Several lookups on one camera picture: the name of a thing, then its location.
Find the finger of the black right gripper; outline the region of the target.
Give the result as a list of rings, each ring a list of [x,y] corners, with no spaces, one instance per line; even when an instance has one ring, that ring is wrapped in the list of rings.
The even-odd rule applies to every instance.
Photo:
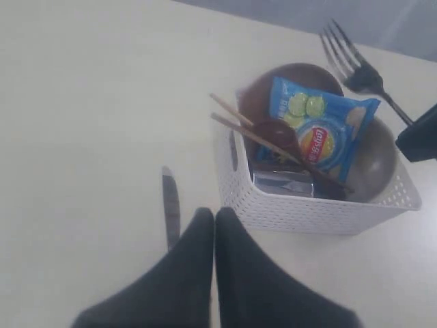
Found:
[[[411,163],[436,159],[436,111],[437,108],[434,105],[419,119],[404,129],[395,141],[400,152]]]

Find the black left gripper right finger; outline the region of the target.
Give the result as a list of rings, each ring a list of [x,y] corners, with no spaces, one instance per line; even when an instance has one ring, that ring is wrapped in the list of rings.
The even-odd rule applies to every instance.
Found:
[[[253,240],[231,208],[215,221],[222,327],[362,327],[346,307],[288,275]]]

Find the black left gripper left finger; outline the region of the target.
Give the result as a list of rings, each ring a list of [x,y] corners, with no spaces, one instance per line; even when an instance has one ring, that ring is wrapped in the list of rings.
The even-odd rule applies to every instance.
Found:
[[[214,216],[198,208],[175,246],[146,274],[82,311],[73,327],[209,327]]]

